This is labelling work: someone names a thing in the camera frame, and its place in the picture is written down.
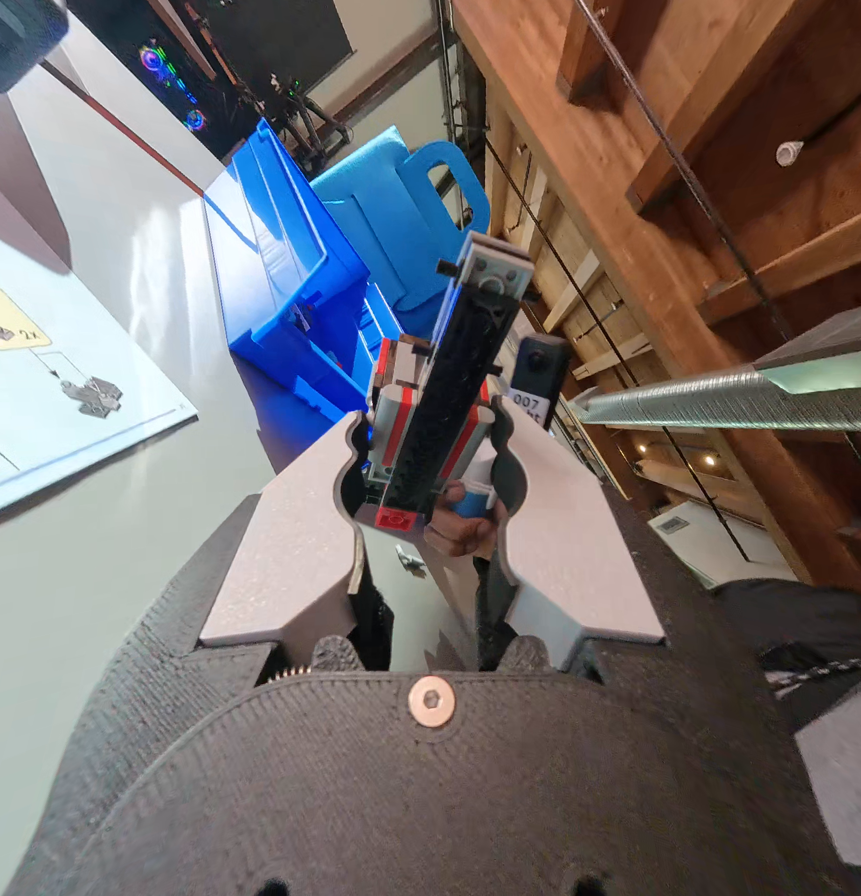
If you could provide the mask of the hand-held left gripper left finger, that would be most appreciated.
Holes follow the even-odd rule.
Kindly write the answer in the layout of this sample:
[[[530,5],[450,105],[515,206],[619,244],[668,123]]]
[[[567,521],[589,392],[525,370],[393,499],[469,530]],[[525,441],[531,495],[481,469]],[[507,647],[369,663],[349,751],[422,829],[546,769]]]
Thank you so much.
[[[263,489],[201,644],[278,644],[305,666],[321,638],[353,630],[364,540],[342,488],[348,472],[361,473],[354,436],[365,422],[349,412]]]

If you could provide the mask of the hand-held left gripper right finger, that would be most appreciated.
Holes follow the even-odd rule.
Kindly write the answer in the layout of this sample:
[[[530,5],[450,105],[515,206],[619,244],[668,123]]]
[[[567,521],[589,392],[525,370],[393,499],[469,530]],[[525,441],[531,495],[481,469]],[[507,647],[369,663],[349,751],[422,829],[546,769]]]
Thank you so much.
[[[496,618],[567,670],[587,641],[665,632],[600,480],[513,399],[493,398],[493,486],[507,509],[488,595]]]

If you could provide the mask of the toy brick vehicle model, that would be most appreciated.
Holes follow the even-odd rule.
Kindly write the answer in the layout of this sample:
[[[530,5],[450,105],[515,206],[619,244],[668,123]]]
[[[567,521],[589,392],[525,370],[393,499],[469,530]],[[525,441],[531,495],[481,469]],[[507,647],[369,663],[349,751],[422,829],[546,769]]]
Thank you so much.
[[[368,392],[363,475],[373,525],[411,532],[459,479],[495,420],[487,378],[531,284],[535,262],[510,242],[468,233],[428,340],[384,338]]]

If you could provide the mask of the person's right forearm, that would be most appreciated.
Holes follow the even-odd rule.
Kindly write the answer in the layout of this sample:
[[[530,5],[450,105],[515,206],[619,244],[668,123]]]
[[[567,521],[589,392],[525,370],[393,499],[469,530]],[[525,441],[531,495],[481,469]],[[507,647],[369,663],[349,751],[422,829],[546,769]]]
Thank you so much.
[[[795,733],[861,686],[860,593],[749,579],[711,594],[757,657]]]

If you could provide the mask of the white desk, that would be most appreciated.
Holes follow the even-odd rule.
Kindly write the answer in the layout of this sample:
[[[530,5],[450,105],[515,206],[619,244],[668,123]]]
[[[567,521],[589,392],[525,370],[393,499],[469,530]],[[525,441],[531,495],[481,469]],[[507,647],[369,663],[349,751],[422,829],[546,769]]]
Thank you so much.
[[[223,168],[74,14],[0,95],[0,260],[50,305],[83,287],[196,409],[0,510],[0,894],[114,650],[241,499],[322,434],[235,364],[201,193]]]

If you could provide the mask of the person's right hand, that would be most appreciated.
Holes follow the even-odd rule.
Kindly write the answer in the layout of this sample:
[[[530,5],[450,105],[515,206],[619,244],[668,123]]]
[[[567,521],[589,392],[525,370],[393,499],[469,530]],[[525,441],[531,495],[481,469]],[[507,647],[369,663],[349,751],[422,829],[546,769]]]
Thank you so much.
[[[489,562],[496,550],[500,525],[507,518],[507,509],[497,499],[484,515],[463,517],[455,512],[455,506],[465,497],[465,486],[460,480],[447,482],[424,525],[424,540],[440,554]]]

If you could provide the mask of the white labelled box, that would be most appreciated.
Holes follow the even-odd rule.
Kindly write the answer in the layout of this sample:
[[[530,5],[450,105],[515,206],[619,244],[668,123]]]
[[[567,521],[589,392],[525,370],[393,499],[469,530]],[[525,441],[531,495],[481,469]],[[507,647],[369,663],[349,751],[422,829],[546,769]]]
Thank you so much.
[[[706,588],[738,580],[798,579],[766,529],[730,514],[721,523],[708,505],[688,500],[648,525]]]

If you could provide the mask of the light blue foam case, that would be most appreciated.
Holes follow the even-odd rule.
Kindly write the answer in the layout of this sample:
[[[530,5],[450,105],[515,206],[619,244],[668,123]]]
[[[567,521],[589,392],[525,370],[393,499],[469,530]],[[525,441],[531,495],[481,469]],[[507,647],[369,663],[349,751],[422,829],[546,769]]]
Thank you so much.
[[[312,181],[403,331],[423,339],[432,335],[448,285],[437,262],[455,262],[465,240],[431,181],[439,166],[466,196],[468,228],[486,233],[490,202],[463,151],[447,140],[412,152],[392,126]]]

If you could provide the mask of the black threaded rod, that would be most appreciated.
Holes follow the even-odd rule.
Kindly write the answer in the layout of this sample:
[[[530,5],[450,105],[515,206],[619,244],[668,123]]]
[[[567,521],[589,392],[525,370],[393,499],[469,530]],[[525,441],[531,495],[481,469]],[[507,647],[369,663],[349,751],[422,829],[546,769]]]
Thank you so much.
[[[593,13],[591,7],[584,1],[576,1],[575,4],[577,9],[586,19],[594,37],[600,43],[607,59],[616,69],[623,83],[626,84],[628,91],[638,103],[638,106],[640,106],[646,121],[660,142],[660,147],[666,151],[670,159],[672,172],[680,176],[681,181],[693,196],[696,204],[704,212],[705,217],[715,228],[721,241],[733,256],[738,268],[743,274],[743,283],[749,286],[757,297],[757,305],[767,312],[774,329],[777,330],[783,342],[789,342],[792,334],[788,321],[772,298],[769,297],[760,276],[756,274],[748,257],[742,251],[735,235],[729,228],[729,225],[715,207],[710,196],[708,196],[705,187],[693,172],[684,153],[676,146],[674,140],[669,136],[666,126],[661,122],[660,118],[649,104],[647,97],[641,90],[637,79],[631,72],[622,54],[617,50],[613,41],[607,35],[606,29],[600,23],[598,15]]]

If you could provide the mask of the blue plastic bin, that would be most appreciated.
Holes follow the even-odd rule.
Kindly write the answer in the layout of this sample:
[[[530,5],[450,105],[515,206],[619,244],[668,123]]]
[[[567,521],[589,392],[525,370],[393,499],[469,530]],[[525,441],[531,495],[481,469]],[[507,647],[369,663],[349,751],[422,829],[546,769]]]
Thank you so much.
[[[336,422],[402,329],[264,119],[203,200],[229,350]]]

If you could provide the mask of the light blue instruction booklet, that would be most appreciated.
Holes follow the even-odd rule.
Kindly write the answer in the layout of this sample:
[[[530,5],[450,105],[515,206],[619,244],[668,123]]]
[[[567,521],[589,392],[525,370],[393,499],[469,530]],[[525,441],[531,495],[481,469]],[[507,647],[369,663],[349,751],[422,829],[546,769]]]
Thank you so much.
[[[0,239],[0,512],[197,415],[75,274]]]

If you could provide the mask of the dark computer with coloured lights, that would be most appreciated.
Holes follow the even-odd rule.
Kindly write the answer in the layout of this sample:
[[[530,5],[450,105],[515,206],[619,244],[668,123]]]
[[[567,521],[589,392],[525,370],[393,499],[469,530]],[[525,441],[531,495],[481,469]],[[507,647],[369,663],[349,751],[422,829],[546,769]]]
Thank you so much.
[[[217,158],[354,52],[331,1],[68,1]]]

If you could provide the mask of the wooden shelf frame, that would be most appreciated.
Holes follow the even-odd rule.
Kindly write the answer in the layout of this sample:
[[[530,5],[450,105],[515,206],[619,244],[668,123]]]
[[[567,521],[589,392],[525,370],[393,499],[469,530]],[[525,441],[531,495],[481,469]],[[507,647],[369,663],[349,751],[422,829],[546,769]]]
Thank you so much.
[[[861,308],[861,1],[586,2],[735,235],[791,340]],[[547,181],[544,327],[567,396],[754,364],[784,344],[575,2],[454,2],[484,76],[494,231]],[[777,165],[786,140],[798,159]]]

